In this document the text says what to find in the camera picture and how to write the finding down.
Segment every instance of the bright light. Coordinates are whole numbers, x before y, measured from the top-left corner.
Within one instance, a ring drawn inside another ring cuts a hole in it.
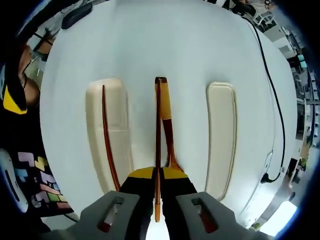
[[[289,201],[283,202],[270,219],[262,225],[260,231],[275,237],[290,221],[297,207]]]

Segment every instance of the black cable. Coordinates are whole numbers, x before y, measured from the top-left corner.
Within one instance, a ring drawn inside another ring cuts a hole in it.
[[[72,217],[69,217],[68,215],[66,215],[66,214],[63,214],[67,219],[70,219],[71,221],[73,221],[73,222],[75,222],[75,223],[77,223],[78,221],[77,220],[75,220],[75,219],[73,219]]]
[[[284,119],[283,119],[283,116],[282,116],[282,112],[281,112],[281,109],[280,109],[280,104],[279,104],[279,100],[278,100],[278,96],[277,96],[277,93],[276,93],[276,89],[275,89],[275,86],[274,86],[274,83],[272,82],[272,79],[271,79],[271,76],[270,76],[270,73],[269,73],[269,70],[268,70],[268,66],[267,66],[267,62],[266,62],[266,58],[265,58],[265,54],[264,54],[264,50],[262,48],[262,44],[261,44],[261,41],[260,41],[260,37],[259,37],[259,34],[258,34],[258,31],[256,29],[256,27],[252,24],[252,22],[250,22],[248,19],[244,18],[243,19],[247,20],[252,26],[253,26],[253,29],[255,31],[255,34],[257,36],[257,39],[258,39],[258,43],[259,43],[259,47],[260,47],[260,51],[261,51],[261,55],[262,55],[262,59],[263,59],[263,64],[264,64],[264,68],[265,68],[265,71],[266,71],[266,74],[268,76],[268,80],[271,84],[271,87],[272,87],[272,90],[273,90],[273,94],[274,94],[274,97],[275,97],[275,102],[276,102],[276,106],[278,108],[278,111],[279,111],[279,115],[280,115],[280,120],[281,120],[281,126],[282,126],[282,135],[283,135],[283,150],[282,150],[282,159],[281,159],[281,166],[280,166],[280,170],[279,170],[279,173],[278,175],[276,176],[275,179],[270,179],[269,178],[269,174],[266,172],[261,180],[260,180],[260,183],[264,184],[264,183],[273,183],[275,182],[279,177],[280,177],[280,174],[281,174],[281,169],[284,165],[284,159],[285,159],[285,150],[286,150],[286,134],[285,134],[285,124],[284,124]]]
[[[37,33],[34,33],[33,35],[35,35],[36,37],[40,38],[42,41],[46,42],[47,44],[50,44],[51,46],[53,45],[51,42],[49,42],[47,39],[45,39],[44,37],[40,36]]]

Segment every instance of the beige molded slot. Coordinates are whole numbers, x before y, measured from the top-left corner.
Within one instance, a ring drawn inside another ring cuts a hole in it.
[[[234,164],[237,132],[236,100],[232,86],[213,82],[207,88],[209,160],[205,191],[221,201]]]
[[[120,185],[132,169],[132,153],[128,127],[127,93],[118,78],[90,83],[85,94],[86,126],[91,155],[104,193],[115,190],[108,163],[103,128],[102,89],[104,85],[108,133],[113,162]]]

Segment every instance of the white table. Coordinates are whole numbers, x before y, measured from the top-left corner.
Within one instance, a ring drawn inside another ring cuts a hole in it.
[[[295,86],[286,59],[259,35],[284,119],[288,166],[296,134]],[[124,82],[134,168],[154,165],[157,76],[168,79],[175,153],[198,192],[205,189],[209,155],[206,87],[213,81],[233,85],[236,151],[222,202],[241,224],[250,224],[283,179],[258,185],[274,137],[268,173],[273,178],[279,171],[279,113],[251,27],[240,16],[199,0],[112,0],[59,32],[43,76],[40,121],[62,193],[77,214],[103,195],[87,137],[85,92],[92,81],[118,77]]]

